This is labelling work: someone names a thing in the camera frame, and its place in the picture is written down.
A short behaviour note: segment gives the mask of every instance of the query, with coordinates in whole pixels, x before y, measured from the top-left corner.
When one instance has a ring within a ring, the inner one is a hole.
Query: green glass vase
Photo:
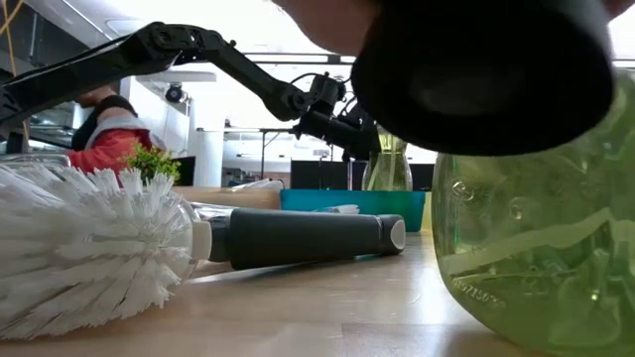
[[[562,356],[635,356],[635,80],[573,142],[504,158],[439,155],[444,283],[492,330]]]
[[[406,150],[408,143],[377,128],[380,153],[371,154],[362,179],[363,190],[411,191],[413,175],[410,171]]]

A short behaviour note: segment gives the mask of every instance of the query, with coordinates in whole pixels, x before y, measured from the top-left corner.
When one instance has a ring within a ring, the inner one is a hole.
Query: camera
[[[183,91],[182,83],[170,83],[170,88],[166,91],[166,100],[171,103],[183,103],[188,100],[188,94]]]

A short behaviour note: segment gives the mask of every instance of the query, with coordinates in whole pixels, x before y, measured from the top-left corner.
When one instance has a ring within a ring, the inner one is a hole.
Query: teal container
[[[422,191],[361,191],[338,189],[284,189],[283,210],[311,212],[343,204],[356,204],[359,214],[399,214],[406,231],[419,232],[424,217],[426,193]]]

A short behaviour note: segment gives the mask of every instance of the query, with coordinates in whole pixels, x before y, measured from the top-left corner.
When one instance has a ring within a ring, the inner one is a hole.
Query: wooden table
[[[397,257],[197,278],[152,309],[1,357],[516,357],[450,297],[430,235]]]

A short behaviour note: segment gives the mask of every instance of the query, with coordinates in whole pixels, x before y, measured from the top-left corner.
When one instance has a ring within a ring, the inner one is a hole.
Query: robotic arm
[[[6,82],[0,88],[0,127],[15,127],[33,114],[129,75],[211,62],[260,97],[279,120],[300,119],[293,129],[298,137],[318,137],[358,160],[367,160],[370,152],[379,150],[373,121],[363,111],[332,116],[335,103],[345,94],[344,83],[328,74],[317,75],[311,90],[303,92],[271,76],[235,45],[215,31],[195,26],[150,24],[125,38]]]

